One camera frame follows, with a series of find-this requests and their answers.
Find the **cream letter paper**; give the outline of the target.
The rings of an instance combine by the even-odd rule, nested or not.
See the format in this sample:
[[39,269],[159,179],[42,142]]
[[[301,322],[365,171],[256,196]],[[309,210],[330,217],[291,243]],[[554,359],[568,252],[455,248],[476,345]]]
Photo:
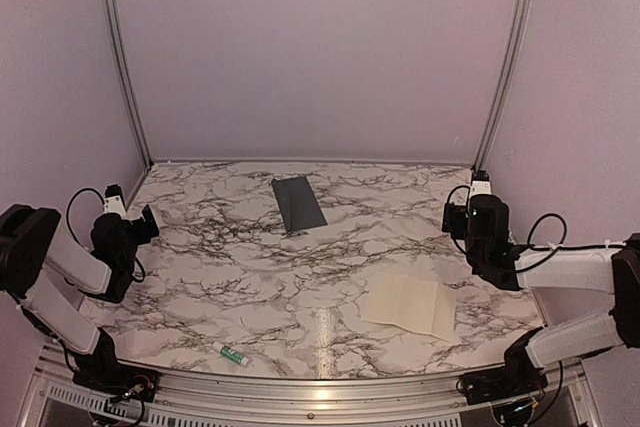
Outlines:
[[367,322],[457,343],[456,307],[455,291],[437,281],[378,273],[367,281],[360,316]]

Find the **dark grey envelope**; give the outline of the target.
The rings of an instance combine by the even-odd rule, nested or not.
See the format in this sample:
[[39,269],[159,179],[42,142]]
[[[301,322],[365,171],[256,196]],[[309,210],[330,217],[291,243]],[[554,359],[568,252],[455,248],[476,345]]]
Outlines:
[[327,225],[306,176],[271,181],[276,202],[288,234]]

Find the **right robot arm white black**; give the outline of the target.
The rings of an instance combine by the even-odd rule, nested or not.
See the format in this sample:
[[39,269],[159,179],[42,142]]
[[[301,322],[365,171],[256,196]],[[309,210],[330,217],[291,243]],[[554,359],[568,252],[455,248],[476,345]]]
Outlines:
[[500,290],[590,290],[613,298],[608,311],[523,334],[505,350],[502,366],[462,375],[458,386],[468,404],[543,390],[548,366],[618,346],[639,346],[638,234],[618,244],[516,244],[510,240],[507,204],[486,193],[470,195],[463,205],[446,201],[442,230],[464,254],[473,275]]

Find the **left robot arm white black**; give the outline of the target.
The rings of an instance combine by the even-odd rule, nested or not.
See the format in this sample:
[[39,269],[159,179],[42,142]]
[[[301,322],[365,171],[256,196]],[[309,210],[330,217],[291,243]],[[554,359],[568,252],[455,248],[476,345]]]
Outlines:
[[51,276],[58,274],[86,297],[118,304],[132,284],[144,279],[139,246],[158,235],[149,207],[133,221],[117,213],[99,216],[90,250],[76,242],[55,209],[15,204],[1,216],[2,291],[37,329],[62,346],[76,384],[110,394],[116,402],[152,402],[158,372],[122,363],[112,337],[84,317]]

